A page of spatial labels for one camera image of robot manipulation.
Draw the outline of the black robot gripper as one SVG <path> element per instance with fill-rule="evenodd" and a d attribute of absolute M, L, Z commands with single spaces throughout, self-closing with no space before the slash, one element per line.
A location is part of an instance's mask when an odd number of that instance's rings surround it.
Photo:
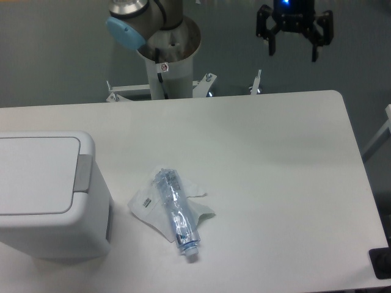
<path fill-rule="evenodd" d="M 267 20 L 275 25 L 268 28 Z M 331 10 L 315 14 L 314 0 L 274 0 L 273 7 L 263 4 L 257 12 L 256 36 L 268 42 L 268 54 L 276 51 L 276 35 L 280 32 L 302 32 L 312 44 L 312 62 L 318 58 L 318 48 L 328 46 L 334 37 L 334 14 Z"/>

